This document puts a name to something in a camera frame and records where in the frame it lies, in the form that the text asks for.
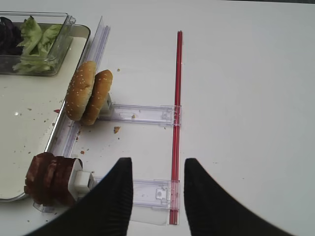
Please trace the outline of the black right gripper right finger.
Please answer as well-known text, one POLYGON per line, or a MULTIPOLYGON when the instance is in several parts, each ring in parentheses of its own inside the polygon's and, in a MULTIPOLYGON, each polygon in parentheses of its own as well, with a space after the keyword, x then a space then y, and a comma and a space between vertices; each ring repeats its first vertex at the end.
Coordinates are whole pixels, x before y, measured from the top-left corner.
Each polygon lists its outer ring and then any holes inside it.
POLYGON ((185 160, 184 205, 192 236, 287 236, 229 195, 195 158, 185 160))

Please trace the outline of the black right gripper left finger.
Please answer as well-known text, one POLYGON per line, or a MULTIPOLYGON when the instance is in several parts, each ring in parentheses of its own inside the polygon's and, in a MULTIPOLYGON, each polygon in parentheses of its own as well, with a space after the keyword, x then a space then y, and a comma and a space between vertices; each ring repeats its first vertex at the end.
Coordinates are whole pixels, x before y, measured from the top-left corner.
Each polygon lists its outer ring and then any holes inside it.
POLYGON ((119 158, 75 206, 31 236, 125 236, 133 206, 132 160, 119 158))

